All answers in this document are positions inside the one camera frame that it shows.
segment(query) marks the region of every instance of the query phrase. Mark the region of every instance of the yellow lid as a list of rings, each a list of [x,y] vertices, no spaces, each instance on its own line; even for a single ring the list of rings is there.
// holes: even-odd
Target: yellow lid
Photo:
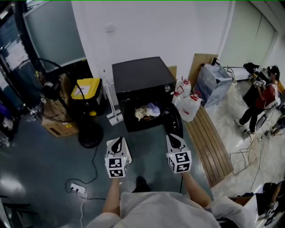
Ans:
[[[99,78],[84,78],[77,80],[77,84],[79,85],[85,99],[90,99],[95,96],[99,83]],[[83,100],[81,91],[76,85],[71,93],[72,99]]]
[[[97,115],[97,112],[95,112],[94,110],[89,112],[89,116],[96,116]]]

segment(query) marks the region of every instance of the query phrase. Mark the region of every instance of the wooden bench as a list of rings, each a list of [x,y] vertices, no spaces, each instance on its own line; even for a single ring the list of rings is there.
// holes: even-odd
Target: wooden bench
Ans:
[[[228,153],[215,126],[202,106],[194,120],[186,124],[210,187],[213,187],[233,171]]]

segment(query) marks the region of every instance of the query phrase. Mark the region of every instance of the white shirt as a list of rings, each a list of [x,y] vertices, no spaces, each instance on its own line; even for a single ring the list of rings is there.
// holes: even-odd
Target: white shirt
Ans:
[[[120,216],[102,213],[86,228],[220,228],[229,219],[239,228],[254,226],[247,209],[220,197],[205,209],[174,192],[122,193]]]

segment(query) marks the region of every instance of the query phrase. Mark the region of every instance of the gray floor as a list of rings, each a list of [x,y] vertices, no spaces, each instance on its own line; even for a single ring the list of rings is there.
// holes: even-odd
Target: gray floor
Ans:
[[[248,82],[239,82],[234,91],[226,95],[222,102],[217,106],[206,109],[221,136],[228,154],[239,152],[242,148],[248,148],[251,142],[251,138],[248,134],[243,132],[244,129],[248,128],[249,122],[243,127],[238,127],[234,123],[234,119],[240,118],[247,109],[242,96],[247,92],[249,87],[250,84]],[[280,115],[280,111],[274,111],[270,121],[266,122],[257,133],[262,133],[267,130],[269,126],[273,126]],[[271,139],[265,137],[265,146],[261,156],[261,167],[252,187],[252,191],[266,182],[278,183],[283,180],[285,168],[284,146],[285,141],[282,136],[275,136]],[[250,155],[251,162],[253,162],[255,158],[254,152],[257,157],[260,155],[259,141],[255,140],[252,147],[254,151],[252,151]],[[240,171],[244,167],[242,155],[233,155],[232,164],[236,173]],[[258,162],[255,162],[236,176],[233,174],[228,175],[225,180],[212,188],[214,197],[220,195],[235,196],[250,192],[258,166]]]
[[[83,199],[74,193],[66,193],[65,182],[69,178],[88,182],[96,175],[91,163],[95,149],[83,148],[77,135],[55,138],[38,121],[31,120],[29,115],[23,117],[12,145],[0,149],[0,195],[8,196],[8,202],[31,204],[33,210],[39,213],[35,219],[37,227],[78,228]],[[86,186],[89,198],[106,197],[110,186],[104,162],[106,141],[118,136],[126,138],[133,159],[126,178],[121,179],[122,191],[132,192],[136,177],[143,175],[153,191],[179,192],[181,176],[174,174],[167,164],[166,138],[162,125],[128,133],[124,122],[111,126],[105,116],[100,117],[100,125],[104,129],[104,138],[94,162],[98,178]],[[191,173],[211,194],[186,129],[184,139],[192,151]],[[102,211],[103,204],[103,200],[86,202],[84,226]]]

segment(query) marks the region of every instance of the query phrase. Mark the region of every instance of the power strip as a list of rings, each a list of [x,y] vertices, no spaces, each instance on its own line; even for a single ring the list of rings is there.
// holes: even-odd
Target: power strip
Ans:
[[[74,183],[71,184],[70,189],[72,191],[76,191],[76,192],[79,192],[81,194],[85,194],[86,193],[86,188],[85,187],[82,187],[82,186],[74,184]]]

